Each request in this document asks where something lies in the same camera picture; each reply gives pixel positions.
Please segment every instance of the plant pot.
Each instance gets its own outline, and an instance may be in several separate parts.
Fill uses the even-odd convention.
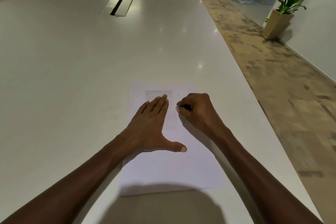
[[[262,36],[266,40],[274,40],[282,31],[284,31],[294,14],[280,14],[277,10],[273,10]]]

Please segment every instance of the white table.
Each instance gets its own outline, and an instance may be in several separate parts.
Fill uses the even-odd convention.
[[[0,221],[126,127],[134,80],[207,92],[243,146],[318,216],[202,0],[133,0],[120,18],[98,14],[107,1],[0,3]],[[230,168],[225,190],[118,200],[116,173],[78,223],[88,209],[84,223],[109,215],[119,223],[252,223]]]

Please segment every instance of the person's left arm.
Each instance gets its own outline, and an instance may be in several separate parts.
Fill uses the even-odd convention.
[[[92,158],[42,192],[2,224],[72,223],[107,175],[136,150],[170,150],[187,148],[162,135],[168,109],[167,96],[144,103],[127,128]]]

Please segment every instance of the person's left hand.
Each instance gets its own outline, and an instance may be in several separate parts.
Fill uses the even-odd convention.
[[[139,108],[120,135],[127,138],[127,143],[138,150],[186,152],[186,146],[179,142],[171,142],[162,134],[168,105],[166,94],[156,97],[152,102],[147,101]]]

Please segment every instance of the black slot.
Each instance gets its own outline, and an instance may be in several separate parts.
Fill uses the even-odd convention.
[[[116,11],[118,10],[118,8],[119,8],[119,6],[120,6],[120,4],[121,4],[121,2],[122,2],[123,0],[119,0],[118,1],[118,3],[115,5],[115,7],[113,8],[113,10],[112,10],[112,12],[110,13],[110,15],[115,15],[116,14]]]

